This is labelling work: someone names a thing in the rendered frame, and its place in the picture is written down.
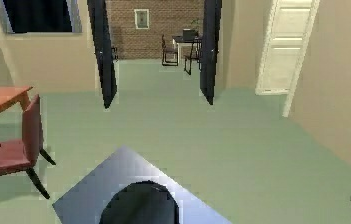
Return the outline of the dark wooden chair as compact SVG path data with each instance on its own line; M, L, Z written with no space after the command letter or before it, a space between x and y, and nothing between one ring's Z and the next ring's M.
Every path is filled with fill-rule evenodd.
M200 48L202 45L202 38L197 37L192 41L190 53L184 56L184 71L190 75L192 70L192 62L200 61Z
M168 47L165 41L165 35L161 36L161 47L162 47L162 62L163 66L178 66L178 50L176 48ZM174 57L173 60L168 60L167 56L172 55Z

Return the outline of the red chair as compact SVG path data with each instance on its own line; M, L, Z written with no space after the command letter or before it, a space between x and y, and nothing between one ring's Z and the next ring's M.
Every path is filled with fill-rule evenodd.
M40 96L35 95L22 113L22 137L0 141L0 176L24 171L37 190L49 199L48 191L34 170L39 156L52 165L56 164L43 148L43 141Z

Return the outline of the dark blue door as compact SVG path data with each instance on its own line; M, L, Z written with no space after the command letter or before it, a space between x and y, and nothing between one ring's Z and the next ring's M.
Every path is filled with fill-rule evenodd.
M108 109L117 93L114 58L105 0L87 0L104 108Z
M204 0L200 90L210 105L214 102L221 8L222 0Z

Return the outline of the dark dining table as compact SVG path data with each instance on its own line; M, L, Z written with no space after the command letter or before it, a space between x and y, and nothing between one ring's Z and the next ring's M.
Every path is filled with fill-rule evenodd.
M182 36L173 36L172 37L172 44L174 49L178 52L177 61L180 62L183 52L183 47L191 47L192 45L200 42L202 40L201 37L196 37L193 40L184 40Z

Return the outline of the black laptop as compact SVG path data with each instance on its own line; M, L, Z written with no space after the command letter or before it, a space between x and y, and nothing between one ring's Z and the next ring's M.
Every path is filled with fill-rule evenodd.
M194 29L184 29L182 36L184 41L190 41L197 36L197 32Z

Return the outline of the green house plant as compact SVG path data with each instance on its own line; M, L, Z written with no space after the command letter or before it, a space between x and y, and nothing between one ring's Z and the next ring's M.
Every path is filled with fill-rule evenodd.
M197 33L201 33L203 30L203 20L200 18L195 18L191 21L191 29L195 30Z

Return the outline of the black round dome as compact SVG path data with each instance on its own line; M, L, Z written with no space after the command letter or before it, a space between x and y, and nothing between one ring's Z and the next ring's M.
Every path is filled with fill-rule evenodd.
M112 197L99 224L180 224L179 206L165 186L135 182Z

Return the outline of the white framed picture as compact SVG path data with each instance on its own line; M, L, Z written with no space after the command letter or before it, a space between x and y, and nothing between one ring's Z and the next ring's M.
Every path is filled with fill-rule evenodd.
M149 28L149 10L148 9L135 9L135 27L137 29Z

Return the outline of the white panelled door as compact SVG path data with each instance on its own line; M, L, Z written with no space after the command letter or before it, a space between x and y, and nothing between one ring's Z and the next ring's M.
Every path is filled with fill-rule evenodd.
M257 95L286 95L288 117L320 0L272 0L258 68Z

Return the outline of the dark window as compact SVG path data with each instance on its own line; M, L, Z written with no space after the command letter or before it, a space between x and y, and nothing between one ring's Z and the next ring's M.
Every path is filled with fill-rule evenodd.
M78 0L0 0L7 34L81 33Z

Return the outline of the orange wooden table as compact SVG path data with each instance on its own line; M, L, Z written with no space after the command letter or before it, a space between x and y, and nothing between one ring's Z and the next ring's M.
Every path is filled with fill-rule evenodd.
M22 110L30 104L28 92L32 86L0 87L0 113L19 103Z

